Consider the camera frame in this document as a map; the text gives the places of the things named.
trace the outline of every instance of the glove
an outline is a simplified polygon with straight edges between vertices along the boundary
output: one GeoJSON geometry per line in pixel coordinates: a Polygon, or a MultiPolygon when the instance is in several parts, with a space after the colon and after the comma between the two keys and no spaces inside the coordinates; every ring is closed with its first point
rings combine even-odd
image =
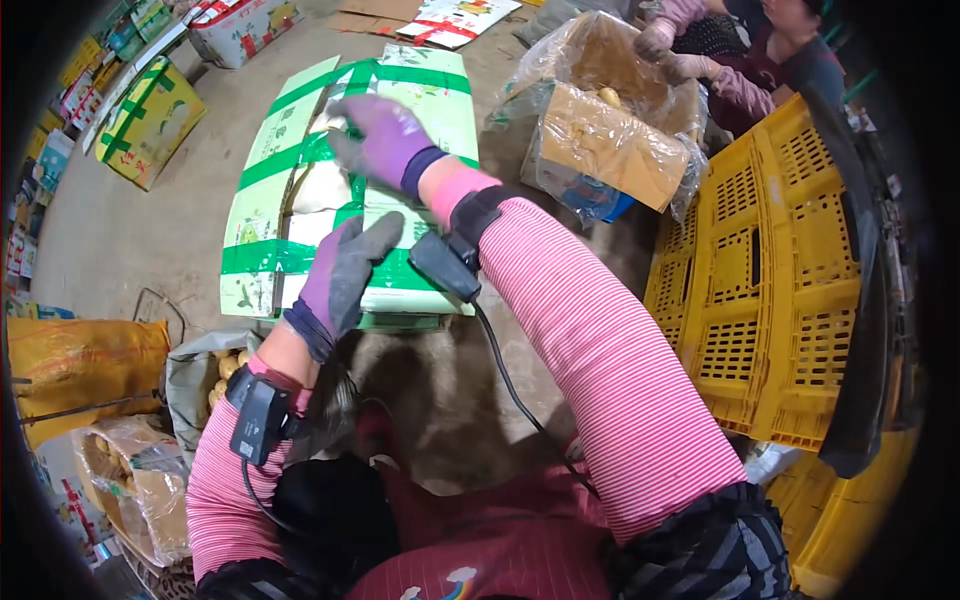
{"type": "Polygon", "coordinates": [[[340,131],[327,135],[340,166],[420,199],[420,176],[446,152],[430,141],[410,109],[396,100],[360,94],[333,103],[327,113],[348,117],[366,136],[363,142],[356,142],[340,131]]]}
{"type": "Polygon", "coordinates": [[[293,308],[283,318],[323,363],[338,339],[360,323],[360,297],[373,270],[400,240],[403,215],[388,212],[366,231],[351,217],[321,240],[310,273],[293,308]]]}
{"type": "Polygon", "coordinates": [[[663,76],[668,84],[679,85],[688,79],[713,81],[720,73],[720,63],[696,54],[678,54],[663,63],[663,76]]]}
{"type": "Polygon", "coordinates": [[[654,19],[634,40],[634,52],[644,60],[656,62],[673,47],[677,26],[664,18],[654,19]]]}

